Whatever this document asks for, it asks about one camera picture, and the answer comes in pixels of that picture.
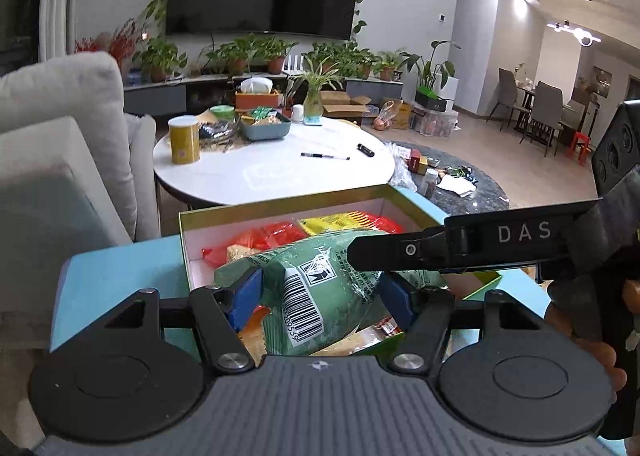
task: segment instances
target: human hand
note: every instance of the human hand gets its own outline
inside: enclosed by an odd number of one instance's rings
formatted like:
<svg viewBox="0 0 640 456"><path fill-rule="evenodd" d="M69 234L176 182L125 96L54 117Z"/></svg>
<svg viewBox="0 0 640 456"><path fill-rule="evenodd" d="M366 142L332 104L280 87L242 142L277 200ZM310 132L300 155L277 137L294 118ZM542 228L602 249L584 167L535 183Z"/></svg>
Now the human hand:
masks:
<svg viewBox="0 0 640 456"><path fill-rule="evenodd" d="M634 315L640 314L640 281L627 280L622 287L622 299L628 310ZM582 349L590 353L609 373L611 383L616 391L625 387L626 373L620 368L614 367L616 352L604 342L591 342L574 337L574 327L563 312L551 303L545 312L545 321L553 325L560 332L574 339ZM625 440L627 456L640 456L640 436L633 436Z"/></svg>

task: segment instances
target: sofa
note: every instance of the sofa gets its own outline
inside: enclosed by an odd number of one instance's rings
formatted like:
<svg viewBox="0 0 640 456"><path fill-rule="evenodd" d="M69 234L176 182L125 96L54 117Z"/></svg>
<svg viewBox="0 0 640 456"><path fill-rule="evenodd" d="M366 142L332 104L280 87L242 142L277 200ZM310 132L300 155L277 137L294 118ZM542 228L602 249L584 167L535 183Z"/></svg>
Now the sofa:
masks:
<svg viewBox="0 0 640 456"><path fill-rule="evenodd" d="M0 78L0 348L46 347L71 256L160 236L155 140L151 117L124 114L108 54Z"/></svg>

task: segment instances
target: yellow canister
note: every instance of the yellow canister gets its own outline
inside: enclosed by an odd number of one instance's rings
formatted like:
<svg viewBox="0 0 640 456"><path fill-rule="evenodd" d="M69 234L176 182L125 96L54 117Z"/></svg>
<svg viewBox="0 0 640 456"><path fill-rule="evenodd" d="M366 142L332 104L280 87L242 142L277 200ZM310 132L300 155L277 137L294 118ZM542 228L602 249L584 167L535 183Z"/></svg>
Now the yellow canister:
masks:
<svg viewBox="0 0 640 456"><path fill-rule="evenodd" d="M175 164L186 165L200 159L198 119L195 116L177 116L169 120L169 139Z"/></svg>

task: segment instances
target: screw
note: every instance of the screw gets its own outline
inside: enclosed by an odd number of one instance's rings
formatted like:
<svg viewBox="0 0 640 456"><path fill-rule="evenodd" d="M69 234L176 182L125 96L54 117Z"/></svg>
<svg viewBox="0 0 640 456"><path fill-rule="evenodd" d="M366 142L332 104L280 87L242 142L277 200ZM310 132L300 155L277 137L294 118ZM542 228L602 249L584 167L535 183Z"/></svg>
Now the screw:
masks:
<svg viewBox="0 0 640 456"><path fill-rule="evenodd" d="M415 353L402 353L394 359L397 368L407 371L417 371L424 366L424 359Z"/></svg>
<svg viewBox="0 0 640 456"><path fill-rule="evenodd" d="M249 365L249 359L240 353L224 353L220 355L218 363L226 370L243 370Z"/></svg>

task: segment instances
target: blue table surface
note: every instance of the blue table surface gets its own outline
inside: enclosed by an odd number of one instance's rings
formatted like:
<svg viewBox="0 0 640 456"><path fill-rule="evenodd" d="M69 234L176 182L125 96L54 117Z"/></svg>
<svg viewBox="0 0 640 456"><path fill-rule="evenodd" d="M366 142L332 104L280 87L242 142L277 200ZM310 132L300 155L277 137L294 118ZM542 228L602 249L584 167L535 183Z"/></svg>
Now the blue table surface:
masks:
<svg viewBox="0 0 640 456"><path fill-rule="evenodd" d="M435 221L444 222L447 214L429 200L406 189L399 191ZM510 293L538 315L544 315L549 298L542 288L520 269L501 270L499 273L502 278L498 289ZM65 343L140 288L156 288L162 298L189 294L178 235L71 258L60 277L51 349ZM165 338L188 349L191 346L194 350L193 336L189 331L167 330ZM625 454L621 441L605 443L615 453Z"/></svg>

